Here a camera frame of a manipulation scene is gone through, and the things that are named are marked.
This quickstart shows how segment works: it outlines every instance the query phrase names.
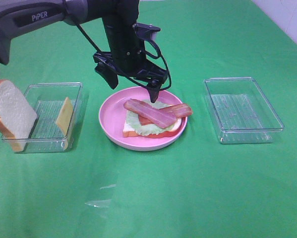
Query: lettuce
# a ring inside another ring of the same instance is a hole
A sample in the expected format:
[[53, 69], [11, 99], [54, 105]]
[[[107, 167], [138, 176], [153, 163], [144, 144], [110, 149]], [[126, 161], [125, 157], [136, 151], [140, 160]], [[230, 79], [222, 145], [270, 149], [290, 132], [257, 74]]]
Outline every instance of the lettuce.
[[[156, 101], [155, 103], [151, 103], [149, 100], [143, 100], [144, 102], [150, 104], [152, 107], [155, 108], [165, 108], [168, 107], [169, 105], [166, 103], [162, 103], [159, 101]], [[165, 129], [162, 129], [155, 124], [148, 124], [148, 125], [141, 125], [138, 119], [138, 114], [131, 112], [127, 110], [126, 112], [126, 123], [129, 124], [137, 134], [139, 135], [149, 135], [149, 134], [156, 134], [158, 135], [159, 133], [163, 133], [167, 130], [171, 130], [174, 125], [170, 125], [166, 127]]]

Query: pink plate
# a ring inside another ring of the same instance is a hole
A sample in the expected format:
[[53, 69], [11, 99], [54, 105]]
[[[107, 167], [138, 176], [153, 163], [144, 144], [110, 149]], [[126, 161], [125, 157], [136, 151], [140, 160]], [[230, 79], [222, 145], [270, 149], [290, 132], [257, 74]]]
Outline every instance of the pink plate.
[[[181, 135], [187, 125], [187, 118], [182, 119], [179, 132], [171, 137], [147, 138], [147, 137], [123, 137], [122, 131], [125, 122], [126, 109], [124, 102], [134, 98], [139, 100], [149, 99], [147, 90], [142, 87], [131, 87], [118, 91], [109, 96], [99, 110], [99, 121], [104, 133], [115, 144], [130, 150], [151, 151], [164, 148]], [[159, 93], [158, 101], [167, 104], [179, 104], [182, 101], [168, 91]]]

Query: white wall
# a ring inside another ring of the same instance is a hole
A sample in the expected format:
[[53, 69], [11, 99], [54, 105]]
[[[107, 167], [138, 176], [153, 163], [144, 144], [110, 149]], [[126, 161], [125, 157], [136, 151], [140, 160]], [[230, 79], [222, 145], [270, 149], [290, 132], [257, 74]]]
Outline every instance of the white wall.
[[297, 0], [252, 0], [297, 44]]

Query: robotic arm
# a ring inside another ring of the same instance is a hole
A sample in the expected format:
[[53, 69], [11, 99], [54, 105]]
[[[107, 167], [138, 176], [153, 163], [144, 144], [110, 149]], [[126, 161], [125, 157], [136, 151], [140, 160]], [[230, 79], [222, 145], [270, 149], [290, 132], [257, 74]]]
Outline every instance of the robotic arm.
[[[99, 73], [114, 89], [118, 75], [148, 90], [151, 102], [171, 86], [170, 73], [153, 36], [160, 28], [137, 23], [139, 0], [0, 0], [0, 63], [8, 64], [11, 39], [57, 21], [76, 25], [97, 50], [93, 55]], [[80, 24], [102, 18], [110, 52], [101, 51]], [[157, 55], [145, 50], [145, 41]], [[161, 58], [166, 69], [147, 56]], [[169, 78], [169, 85], [161, 88]]]

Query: bacon strip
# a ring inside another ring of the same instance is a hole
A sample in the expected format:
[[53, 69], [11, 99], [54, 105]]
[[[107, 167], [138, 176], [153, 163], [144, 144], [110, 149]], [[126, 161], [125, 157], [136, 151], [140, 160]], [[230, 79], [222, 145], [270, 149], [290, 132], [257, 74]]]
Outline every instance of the bacon strip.
[[[160, 108], [159, 110], [166, 113], [174, 114], [176, 118], [184, 118], [192, 115], [192, 109], [186, 103], [181, 103], [181, 104], [177, 104], [177, 105], [173, 105], [165, 108]], [[138, 115], [138, 119], [141, 125], [148, 125], [153, 123], [149, 119], [142, 117], [140, 115]]]
[[177, 117], [174, 114], [158, 110], [148, 103], [137, 99], [127, 100], [124, 103], [124, 108], [149, 119], [151, 122], [161, 128], [166, 128], [174, 124], [177, 120]]

